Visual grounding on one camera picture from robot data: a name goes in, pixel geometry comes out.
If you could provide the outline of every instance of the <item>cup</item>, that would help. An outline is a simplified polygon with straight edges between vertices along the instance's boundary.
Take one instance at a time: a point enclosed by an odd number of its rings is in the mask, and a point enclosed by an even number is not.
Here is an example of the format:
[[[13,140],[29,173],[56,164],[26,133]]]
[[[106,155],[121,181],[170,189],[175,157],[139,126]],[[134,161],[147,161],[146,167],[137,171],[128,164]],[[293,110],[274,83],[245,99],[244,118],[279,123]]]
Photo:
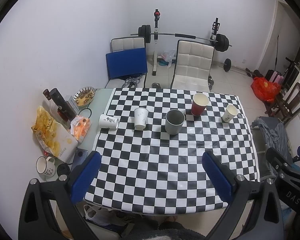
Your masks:
[[[191,114],[199,116],[209,104],[209,98],[203,93],[196,93],[192,97]]]
[[[222,120],[230,122],[238,114],[238,109],[234,105],[228,105],[225,113],[222,116]]]
[[[119,126],[119,119],[113,116],[101,114],[99,118],[100,128],[117,129]]]
[[[41,156],[37,160],[37,172],[52,177],[56,173],[55,159],[52,157],[45,158]]]
[[[168,134],[175,135],[181,131],[185,115],[177,109],[172,109],[166,114],[165,129]]]
[[[148,109],[143,107],[138,107],[134,110],[134,128],[136,130],[143,130],[146,128],[148,113]]]

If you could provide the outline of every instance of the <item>checkered tablecloth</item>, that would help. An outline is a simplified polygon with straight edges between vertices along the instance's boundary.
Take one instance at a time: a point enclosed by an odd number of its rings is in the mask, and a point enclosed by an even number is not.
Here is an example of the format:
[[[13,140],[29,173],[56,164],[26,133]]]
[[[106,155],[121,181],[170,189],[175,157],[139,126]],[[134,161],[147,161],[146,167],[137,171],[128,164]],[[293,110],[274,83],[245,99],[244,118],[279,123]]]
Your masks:
[[[248,180],[259,179],[248,120],[237,96],[204,93],[210,103],[201,116],[190,113],[196,91],[114,89],[105,114],[120,119],[117,130],[101,129],[95,149],[102,164],[85,195],[100,206],[148,214],[202,212],[226,206],[202,167],[213,151],[221,163]],[[221,116],[228,104],[238,109],[230,123]],[[149,110],[143,131],[134,129],[134,109]],[[177,135],[166,133],[165,114],[185,109]]]

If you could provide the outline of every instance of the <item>plate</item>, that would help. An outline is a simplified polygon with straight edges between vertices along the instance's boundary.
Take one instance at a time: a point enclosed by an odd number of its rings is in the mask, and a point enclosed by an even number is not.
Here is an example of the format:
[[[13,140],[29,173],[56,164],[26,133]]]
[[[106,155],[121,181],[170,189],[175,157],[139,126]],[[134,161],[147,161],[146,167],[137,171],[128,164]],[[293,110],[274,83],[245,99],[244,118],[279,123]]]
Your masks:
[[[78,107],[82,107],[89,104],[95,94],[96,90],[93,87],[84,87],[74,94],[73,99],[77,103]]]

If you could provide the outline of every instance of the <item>mug handle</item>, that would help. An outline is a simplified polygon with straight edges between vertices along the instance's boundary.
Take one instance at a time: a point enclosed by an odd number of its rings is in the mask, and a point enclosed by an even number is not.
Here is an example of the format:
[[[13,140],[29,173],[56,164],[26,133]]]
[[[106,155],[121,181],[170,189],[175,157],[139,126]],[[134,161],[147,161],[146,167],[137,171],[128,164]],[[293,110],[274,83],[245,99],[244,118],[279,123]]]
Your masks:
[[[52,158],[51,156],[49,156],[49,157],[46,159],[47,162],[50,161],[50,160],[52,160],[51,162],[52,162],[53,164],[56,162],[56,159],[55,159],[55,158]]]

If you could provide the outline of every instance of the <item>smartphone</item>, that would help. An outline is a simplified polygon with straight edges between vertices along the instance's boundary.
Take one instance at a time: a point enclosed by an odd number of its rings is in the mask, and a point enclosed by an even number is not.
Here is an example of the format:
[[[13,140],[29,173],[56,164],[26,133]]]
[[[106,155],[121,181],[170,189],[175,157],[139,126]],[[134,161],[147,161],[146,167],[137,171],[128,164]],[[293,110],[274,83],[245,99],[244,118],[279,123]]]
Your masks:
[[[71,171],[75,168],[75,166],[82,164],[87,156],[88,156],[87,150],[77,148],[74,154]]]

